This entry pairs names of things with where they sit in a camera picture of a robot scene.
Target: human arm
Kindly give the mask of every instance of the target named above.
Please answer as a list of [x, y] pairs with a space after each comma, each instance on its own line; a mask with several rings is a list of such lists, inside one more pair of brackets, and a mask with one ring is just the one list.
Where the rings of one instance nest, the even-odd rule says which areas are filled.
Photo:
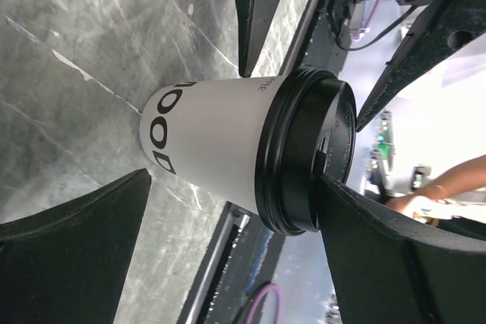
[[416, 192], [389, 200], [387, 206], [403, 212], [414, 197], [442, 200], [482, 187], [486, 187], [486, 155], [452, 167]]

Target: human hand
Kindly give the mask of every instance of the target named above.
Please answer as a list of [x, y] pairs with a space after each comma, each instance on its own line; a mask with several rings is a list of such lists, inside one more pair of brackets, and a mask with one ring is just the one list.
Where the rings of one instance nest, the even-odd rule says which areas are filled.
[[404, 195], [403, 197], [394, 197], [388, 200], [385, 205], [388, 206], [390, 209], [401, 212], [402, 214], [406, 214], [407, 207], [414, 197], [415, 195], [413, 193], [409, 195]]

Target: paper cup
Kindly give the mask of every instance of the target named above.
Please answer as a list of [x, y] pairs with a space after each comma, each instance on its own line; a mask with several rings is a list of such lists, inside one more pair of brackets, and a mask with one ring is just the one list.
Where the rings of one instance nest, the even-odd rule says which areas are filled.
[[314, 170], [347, 178], [354, 123], [349, 86], [327, 71], [299, 68], [163, 88], [144, 108], [140, 141], [161, 168], [293, 235], [317, 229], [309, 203]]

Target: cup lid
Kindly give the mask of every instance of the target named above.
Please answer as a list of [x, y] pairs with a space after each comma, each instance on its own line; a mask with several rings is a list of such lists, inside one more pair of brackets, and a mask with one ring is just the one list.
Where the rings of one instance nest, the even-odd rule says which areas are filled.
[[329, 71], [299, 67], [277, 92], [260, 138], [255, 169], [257, 209], [285, 235], [317, 231], [314, 180], [324, 172], [346, 182], [355, 143], [351, 87]]

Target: screw hole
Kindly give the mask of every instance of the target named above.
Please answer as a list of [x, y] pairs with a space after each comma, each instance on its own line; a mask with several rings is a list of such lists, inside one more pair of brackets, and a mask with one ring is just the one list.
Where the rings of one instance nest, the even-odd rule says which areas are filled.
[[468, 32], [467, 30], [459, 30], [449, 36], [447, 39], [447, 45], [453, 51], [457, 51], [461, 49], [473, 39], [472, 33]]

